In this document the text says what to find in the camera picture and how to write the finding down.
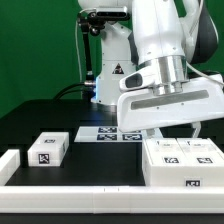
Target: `green background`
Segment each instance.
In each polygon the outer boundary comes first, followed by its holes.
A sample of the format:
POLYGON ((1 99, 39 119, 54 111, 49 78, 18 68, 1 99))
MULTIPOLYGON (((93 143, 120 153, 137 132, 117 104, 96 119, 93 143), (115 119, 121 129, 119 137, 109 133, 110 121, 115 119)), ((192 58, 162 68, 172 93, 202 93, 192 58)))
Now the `green background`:
MULTIPOLYGON (((79 82, 75 48, 77 0, 0 0, 0 117, 32 99, 52 99, 79 82)), ((220 35, 213 58, 199 69, 224 71, 223 0, 207 0, 220 35)), ((184 15, 181 0, 178 11, 184 15)), ((82 68, 83 44, 78 35, 82 68)), ((100 39, 91 37, 93 69, 101 70, 100 39)), ((80 98, 80 94, 67 96, 80 98)))

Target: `white block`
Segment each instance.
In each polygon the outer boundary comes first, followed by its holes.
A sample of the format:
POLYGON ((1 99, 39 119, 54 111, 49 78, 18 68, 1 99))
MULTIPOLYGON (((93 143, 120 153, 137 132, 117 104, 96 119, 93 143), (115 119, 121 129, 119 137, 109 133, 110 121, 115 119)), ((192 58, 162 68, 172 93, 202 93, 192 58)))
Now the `white block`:
POLYGON ((68 132, 43 132, 28 150, 29 166, 60 166, 68 146, 68 132))
POLYGON ((0 186, 4 186, 20 166, 18 149, 8 150, 0 158, 0 186))
POLYGON ((224 156, 210 139, 160 141, 143 141, 142 169, 147 186, 224 186, 224 156))

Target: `table surface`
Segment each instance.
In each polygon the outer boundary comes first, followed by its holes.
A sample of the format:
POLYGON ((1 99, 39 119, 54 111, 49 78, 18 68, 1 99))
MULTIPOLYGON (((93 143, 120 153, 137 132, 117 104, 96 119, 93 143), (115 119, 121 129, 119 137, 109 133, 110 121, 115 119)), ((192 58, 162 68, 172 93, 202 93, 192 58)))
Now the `table surface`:
MULTIPOLYGON (((117 126, 116 114, 82 100, 34 100, 0 119, 0 155, 16 148, 21 166, 7 186, 143 186, 141 143, 74 143, 80 126, 117 126), (40 133, 66 131, 70 147, 58 168, 28 168, 27 150, 40 133)), ((202 123, 199 137, 224 149, 224 119, 202 123)), ((189 137, 184 125, 162 129, 166 137, 189 137)), ((224 223, 224 215, 1 214, 0 223, 224 223)))

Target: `black cable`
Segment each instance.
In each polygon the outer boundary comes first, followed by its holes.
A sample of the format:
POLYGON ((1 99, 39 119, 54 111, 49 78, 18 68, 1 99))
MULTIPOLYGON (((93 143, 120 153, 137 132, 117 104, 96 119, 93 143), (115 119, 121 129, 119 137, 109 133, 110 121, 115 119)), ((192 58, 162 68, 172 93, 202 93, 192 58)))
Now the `black cable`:
POLYGON ((60 97, 61 96, 61 94, 63 94, 64 92, 66 92, 67 90, 69 90, 69 89, 72 89, 72 88, 74 88, 74 87, 77 87, 77 86, 84 86, 84 82, 80 82, 80 83, 76 83, 76 84, 72 84, 72 85, 70 85, 70 86, 68 86, 68 87, 66 87, 66 88, 64 88, 64 89, 62 89, 53 99, 54 100, 56 100, 56 99, 58 99, 58 97, 60 97))
POLYGON ((77 92, 82 92, 82 91, 86 91, 86 90, 83 90, 83 89, 76 89, 76 90, 70 90, 70 91, 67 91, 67 92, 64 92, 62 93, 60 96, 58 96, 56 99, 54 100, 59 100, 61 97, 63 97, 64 95, 67 95, 67 94, 70 94, 70 93, 77 93, 77 92))

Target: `warning label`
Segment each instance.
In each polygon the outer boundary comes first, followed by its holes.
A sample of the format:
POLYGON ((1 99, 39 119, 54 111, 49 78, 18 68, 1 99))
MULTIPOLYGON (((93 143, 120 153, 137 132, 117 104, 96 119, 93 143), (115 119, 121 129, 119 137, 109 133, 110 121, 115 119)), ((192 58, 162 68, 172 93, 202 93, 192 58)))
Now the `warning label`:
POLYGON ((117 64, 116 68, 114 69, 113 74, 121 74, 121 75, 124 74, 124 71, 121 68, 121 65, 119 63, 117 64))

